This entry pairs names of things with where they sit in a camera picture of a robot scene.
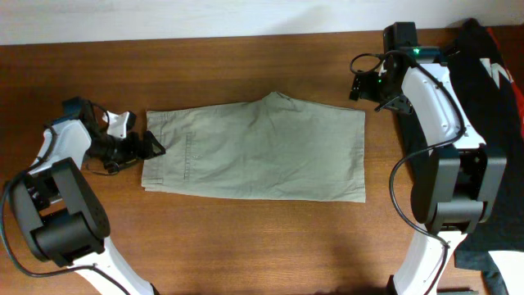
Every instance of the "red fabric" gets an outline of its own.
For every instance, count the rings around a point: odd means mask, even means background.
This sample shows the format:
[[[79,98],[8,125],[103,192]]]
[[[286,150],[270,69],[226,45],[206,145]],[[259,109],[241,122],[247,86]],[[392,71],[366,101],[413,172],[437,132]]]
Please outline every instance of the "red fabric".
[[[500,44],[497,38],[495,37],[495,33],[491,28],[487,28],[487,31],[493,39],[493,42],[497,44],[497,48],[500,51]],[[505,70],[508,72],[508,76],[512,77],[509,73],[509,70],[507,68]],[[515,99],[517,100],[518,115],[521,118],[521,136],[522,138],[524,138],[524,95],[522,94],[522,91],[519,89],[514,80],[511,81],[511,87],[513,89],[513,92],[515,93]]]

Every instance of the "wooden table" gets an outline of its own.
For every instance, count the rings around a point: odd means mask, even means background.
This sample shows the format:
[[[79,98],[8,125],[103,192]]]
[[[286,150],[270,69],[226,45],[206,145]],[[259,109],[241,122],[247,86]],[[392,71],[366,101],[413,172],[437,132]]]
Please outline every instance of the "wooden table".
[[[511,45],[522,45],[522,27],[496,32],[522,87],[522,46]],[[456,34],[421,30],[419,41],[444,45]],[[381,32],[0,47],[0,180],[35,158],[43,123],[59,117],[61,101],[77,95],[116,113],[134,111],[137,130],[146,128],[147,110],[254,101],[271,91],[362,109],[365,204],[147,193],[140,185],[142,166],[116,177],[84,175],[110,218],[115,245],[162,294],[356,294],[382,288],[413,235],[387,192],[402,151],[389,111],[375,113],[371,102],[348,101],[350,59],[381,51]],[[406,169],[396,183],[400,205],[409,212]],[[56,269],[33,258],[12,214],[5,215],[22,263],[35,271]],[[0,293],[96,293],[78,275],[26,277],[0,253]],[[484,292],[479,272],[455,269],[453,262],[440,287]]]

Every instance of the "black cloth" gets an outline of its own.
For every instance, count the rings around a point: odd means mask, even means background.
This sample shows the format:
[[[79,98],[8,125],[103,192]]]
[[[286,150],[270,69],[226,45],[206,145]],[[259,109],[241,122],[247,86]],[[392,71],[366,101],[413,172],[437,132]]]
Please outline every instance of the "black cloth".
[[[496,272],[488,251],[524,251],[524,142],[521,123],[510,82],[501,75],[498,87],[481,64],[480,58],[488,57],[491,64],[498,63],[505,67],[486,29],[475,20],[470,20],[463,26],[455,44],[458,53],[448,60],[453,89],[477,133],[488,146],[502,149],[508,159],[491,217],[484,224],[479,224],[459,245],[455,251],[455,266]],[[399,115],[398,119],[406,154],[427,146],[416,114]],[[427,155],[422,155],[409,163],[415,181],[426,159]]]
[[[508,295],[506,284],[498,271],[482,271],[482,278],[486,282],[488,292],[492,295]]]

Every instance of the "khaki shorts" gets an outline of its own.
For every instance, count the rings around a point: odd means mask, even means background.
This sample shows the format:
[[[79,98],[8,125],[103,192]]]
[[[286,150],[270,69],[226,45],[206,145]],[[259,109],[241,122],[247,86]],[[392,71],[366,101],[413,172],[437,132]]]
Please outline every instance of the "khaki shorts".
[[[166,154],[147,191],[202,197],[365,202],[364,112],[271,93],[257,102],[149,111]]]

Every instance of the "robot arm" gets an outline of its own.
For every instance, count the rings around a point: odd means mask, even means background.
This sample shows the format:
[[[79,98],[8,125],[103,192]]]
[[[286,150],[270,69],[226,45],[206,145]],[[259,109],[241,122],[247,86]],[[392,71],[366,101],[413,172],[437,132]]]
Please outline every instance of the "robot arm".
[[[449,255],[443,255],[440,240],[416,231],[404,263],[388,283],[392,294],[436,294],[451,253],[490,216],[506,158],[498,149],[487,147],[472,127],[454,93],[444,54],[439,48],[418,45],[414,23],[387,27],[384,52],[376,55],[382,62],[379,72],[355,73],[350,98],[378,102],[375,111],[389,109],[409,116],[414,109],[428,146],[456,139],[430,151],[411,192],[419,227],[446,241]]]
[[[47,160],[29,171],[9,197],[30,251],[40,261],[52,260],[60,267],[94,266],[129,294],[158,294],[116,250],[106,212],[80,169],[86,154],[102,160],[108,172],[115,173],[136,161],[158,157],[165,149],[150,132],[143,141],[136,133],[128,133],[134,122],[131,112],[105,111],[109,122],[101,129],[90,101],[73,98],[64,102],[64,109],[65,116],[53,122],[52,130],[44,131],[37,161],[52,146]],[[65,208],[44,214],[54,202],[64,202]],[[102,294],[124,293],[94,271],[77,272]]]

